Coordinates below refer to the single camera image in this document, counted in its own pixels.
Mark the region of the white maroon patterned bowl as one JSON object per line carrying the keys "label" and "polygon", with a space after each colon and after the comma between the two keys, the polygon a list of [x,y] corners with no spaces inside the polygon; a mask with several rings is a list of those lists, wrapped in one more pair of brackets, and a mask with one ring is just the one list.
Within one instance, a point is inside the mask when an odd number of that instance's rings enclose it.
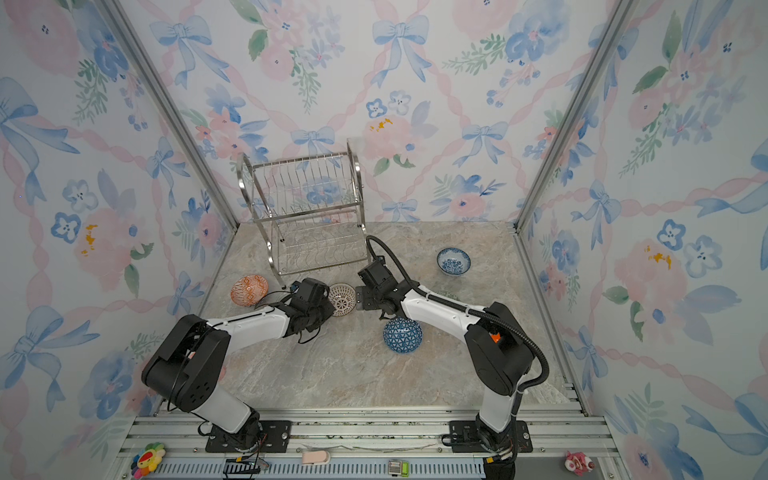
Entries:
{"label": "white maroon patterned bowl", "polygon": [[329,299],[334,307],[334,317],[343,317],[350,314],[357,305],[356,290],[353,286],[346,283],[331,285]]}

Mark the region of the dark blue patterned bowl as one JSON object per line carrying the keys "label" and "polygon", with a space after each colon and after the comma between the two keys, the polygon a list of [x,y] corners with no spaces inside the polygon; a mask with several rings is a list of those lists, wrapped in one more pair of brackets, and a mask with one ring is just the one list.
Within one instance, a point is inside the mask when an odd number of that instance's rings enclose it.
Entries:
{"label": "dark blue patterned bowl", "polygon": [[398,317],[386,323],[382,337],[385,345],[393,352],[409,354],[421,346],[423,330],[417,321]]}

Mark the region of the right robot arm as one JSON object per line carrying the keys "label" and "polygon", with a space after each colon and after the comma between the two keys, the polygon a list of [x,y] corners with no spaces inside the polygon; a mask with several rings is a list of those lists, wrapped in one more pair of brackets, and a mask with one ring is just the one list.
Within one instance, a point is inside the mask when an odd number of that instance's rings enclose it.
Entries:
{"label": "right robot arm", "polygon": [[542,352],[522,331],[511,311],[499,302],[482,308],[462,304],[408,279],[398,280],[381,258],[358,272],[358,307],[382,316],[400,316],[430,325],[461,340],[483,384],[475,419],[479,441],[498,460],[520,451],[517,415],[525,379]]}

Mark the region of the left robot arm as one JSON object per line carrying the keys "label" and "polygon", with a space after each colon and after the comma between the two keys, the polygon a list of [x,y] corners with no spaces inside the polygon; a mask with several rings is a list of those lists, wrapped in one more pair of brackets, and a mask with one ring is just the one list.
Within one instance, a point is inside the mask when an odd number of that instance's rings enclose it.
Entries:
{"label": "left robot arm", "polygon": [[236,451],[253,451],[262,442],[260,414],[218,385],[228,354],[257,343],[313,332],[335,307],[330,287],[307,278],[276,302],[251,313],[205,320],[179,319],[148,360],[141,381],[169,405],[211,424],[211,433]]}

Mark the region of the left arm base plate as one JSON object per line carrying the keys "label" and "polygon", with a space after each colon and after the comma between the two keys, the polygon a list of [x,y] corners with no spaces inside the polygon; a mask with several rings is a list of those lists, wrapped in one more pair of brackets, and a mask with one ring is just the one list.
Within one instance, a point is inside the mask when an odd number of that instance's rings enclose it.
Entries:
{"label": "left arm base plate", "polygon": [[293,423],[289,420],[260,420],[244,425],[236,433],[213,426],[206,434],[206,453],[286,453]]}

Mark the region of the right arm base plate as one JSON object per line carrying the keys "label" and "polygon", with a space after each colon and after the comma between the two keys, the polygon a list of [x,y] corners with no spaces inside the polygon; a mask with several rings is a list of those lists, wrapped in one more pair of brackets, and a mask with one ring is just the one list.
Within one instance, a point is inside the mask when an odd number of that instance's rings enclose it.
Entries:
{"label": "right arm base plate", "polygon": [[[534,450],[531,434],[526,422],[516,422],[516,446],[520,453],[532,453]],[[481,436],[474,420],[453,420],[448,422],[448,433],[441,437],[444,446],[453,453],[487,453],[491,451],[483,446]]]}

